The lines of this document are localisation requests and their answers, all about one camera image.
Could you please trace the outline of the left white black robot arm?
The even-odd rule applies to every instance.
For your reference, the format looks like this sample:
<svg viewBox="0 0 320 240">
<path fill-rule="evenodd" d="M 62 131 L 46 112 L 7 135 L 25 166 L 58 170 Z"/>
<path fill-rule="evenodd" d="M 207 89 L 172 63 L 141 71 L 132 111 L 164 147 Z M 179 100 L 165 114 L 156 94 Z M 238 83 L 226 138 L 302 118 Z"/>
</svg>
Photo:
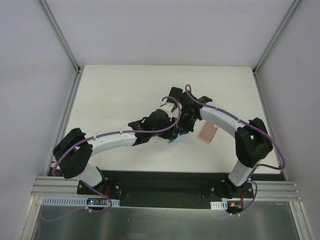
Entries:
<svg viewBox="0 0 320 240">
<path fill-rule="evenodd" d="M 72 129 L 53 149 L 57 168 L 65 179 L 76 178 L 90 191 L 99 195 L 107 194 L 107 181 L 100 169 L 89 163 L 91 157 L 120 147 L 133 147 L 147 143 L 152 137 L 166 134 L 176 126 L 172 113 L 176 107 L 164 104 L 148 117 L 128 123 L 118 131 L 106 133 L 85 133 L 77 127 Z"/>
</svg>

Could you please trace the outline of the light blue phone case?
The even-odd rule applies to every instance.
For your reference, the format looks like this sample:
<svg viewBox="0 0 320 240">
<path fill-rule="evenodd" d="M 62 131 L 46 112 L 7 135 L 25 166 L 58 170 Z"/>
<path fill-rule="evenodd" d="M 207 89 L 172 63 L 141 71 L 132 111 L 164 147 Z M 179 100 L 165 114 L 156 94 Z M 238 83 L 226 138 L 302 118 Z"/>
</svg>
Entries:
<svg viewBox="0 0 320 240">
<path fill-rule="evenodd" d="M 181 136 L 181 134 L 178 132 L 178 133 L 174 133 L 172 136 L 171 136 L 171 138 L 170 138 L 170 140 L 169 140 L 169 144 L 171 145 L 171 144 L 174 144 L 174 143 L 176 143 L 179 139 L 180 139 L 180 136 Z"/>
</svg>

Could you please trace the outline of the pink phone case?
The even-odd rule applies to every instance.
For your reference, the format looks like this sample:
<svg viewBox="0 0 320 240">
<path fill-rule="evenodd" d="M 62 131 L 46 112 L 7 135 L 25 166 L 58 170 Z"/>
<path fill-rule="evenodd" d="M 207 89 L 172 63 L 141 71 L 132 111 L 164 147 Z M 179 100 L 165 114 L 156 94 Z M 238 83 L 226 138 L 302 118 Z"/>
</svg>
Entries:
<svg viewBox="0 0 320 240">
<path fill-rule="evenodd" d="M 200 132 L 198 133 L 198 139 L 206 144 L 210 144 L 218 131 L 218 126 L 212 122 L 205 121 Z"/>
</svg>

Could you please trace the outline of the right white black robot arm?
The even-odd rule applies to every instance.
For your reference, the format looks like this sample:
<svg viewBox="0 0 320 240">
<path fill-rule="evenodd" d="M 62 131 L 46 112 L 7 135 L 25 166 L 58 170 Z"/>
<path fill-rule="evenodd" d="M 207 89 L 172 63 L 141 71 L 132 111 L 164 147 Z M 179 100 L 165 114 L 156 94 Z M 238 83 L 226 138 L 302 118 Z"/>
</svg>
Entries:
<svg viewBox="0 0 320 240">
<path fill-rule="evenodd" d="M 192 132 L 197 120 L 204 120 L 234 137 L 237 162 L 224 182 L 215 187 L 215 193 L 222 198 L 237 197 L 242 193 L 254 167 L 273 150 L 264 122 L 258 117 L 243 120 L 213 106 L 210 98 L 203 96 L 195 99 L 188 91 L 183 92 L 178 101 L 182 106 L 178 123 L 182 134 Z"/>
</svg>

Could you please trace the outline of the black smartphone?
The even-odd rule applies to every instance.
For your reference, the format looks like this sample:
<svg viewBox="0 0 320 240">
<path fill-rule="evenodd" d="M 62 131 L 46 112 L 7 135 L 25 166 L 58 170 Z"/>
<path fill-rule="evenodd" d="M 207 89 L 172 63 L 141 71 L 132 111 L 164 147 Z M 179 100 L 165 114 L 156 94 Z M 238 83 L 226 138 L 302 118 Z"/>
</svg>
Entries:
<svg viewBox="0 0 320 240">
<path fill-rule="evenodd" d="M 178 88 L 178 87 L 172 87 L 170 89 L 170 92 L 169 92 L 169 97 L 172 97 L 176 100 L 179 99 L 180 95 L 183 93 L 183 90 L 181 88 Z"/>
</svg>

